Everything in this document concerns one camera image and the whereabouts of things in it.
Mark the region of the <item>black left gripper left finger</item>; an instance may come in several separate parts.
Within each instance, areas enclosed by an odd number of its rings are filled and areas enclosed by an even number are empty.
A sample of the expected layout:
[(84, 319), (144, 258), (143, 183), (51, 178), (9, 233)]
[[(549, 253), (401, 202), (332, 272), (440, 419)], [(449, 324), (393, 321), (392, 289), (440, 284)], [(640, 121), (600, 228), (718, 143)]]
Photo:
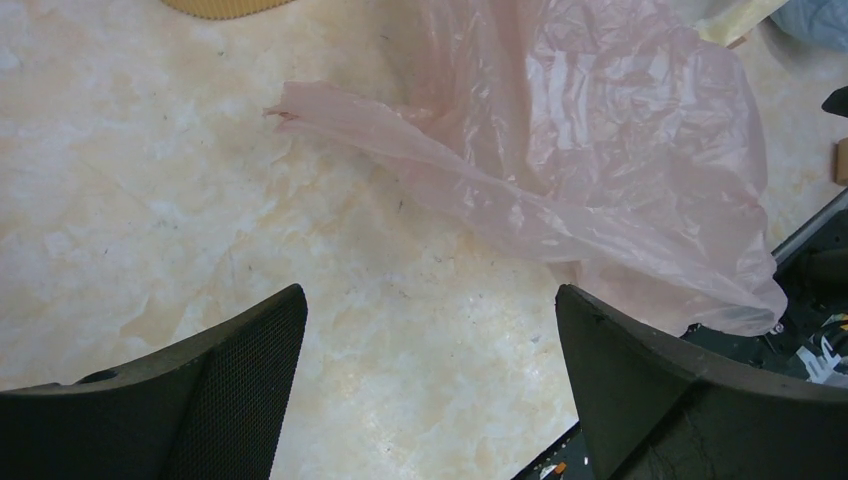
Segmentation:
[(266, 479), (307, 324), (291, 285), (72, 384), (1, 395), (5, 479)]

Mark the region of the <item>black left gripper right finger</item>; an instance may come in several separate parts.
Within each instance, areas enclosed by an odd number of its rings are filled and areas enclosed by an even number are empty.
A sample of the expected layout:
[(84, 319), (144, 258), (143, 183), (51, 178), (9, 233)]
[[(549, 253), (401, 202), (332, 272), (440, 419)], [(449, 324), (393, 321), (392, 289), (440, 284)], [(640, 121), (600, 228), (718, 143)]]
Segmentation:
[(847, 392), (736, 362), (564, 285), (555, 310), (598, 479), (843, 479)]

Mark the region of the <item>pink plastic trash bag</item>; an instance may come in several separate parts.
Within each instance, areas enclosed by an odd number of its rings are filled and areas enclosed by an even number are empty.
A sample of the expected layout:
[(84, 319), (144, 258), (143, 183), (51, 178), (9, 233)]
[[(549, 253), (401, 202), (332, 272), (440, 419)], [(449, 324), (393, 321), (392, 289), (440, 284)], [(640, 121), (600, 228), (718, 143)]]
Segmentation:
[(742, 62), (661, 1), (423, 1), (408, 104), (288, 82), (283, 131), (373, 155), (421, 204), (672, 335), (786, 310)]

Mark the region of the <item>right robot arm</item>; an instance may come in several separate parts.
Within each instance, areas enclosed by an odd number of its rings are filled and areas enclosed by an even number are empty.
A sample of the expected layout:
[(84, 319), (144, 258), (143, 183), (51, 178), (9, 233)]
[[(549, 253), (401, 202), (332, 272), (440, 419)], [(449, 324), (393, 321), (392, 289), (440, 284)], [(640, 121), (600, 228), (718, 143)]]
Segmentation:
[(821, 109), (826, 113), (847, 118), (848, 87), (845, 86), (832, 92), (822, 103)]

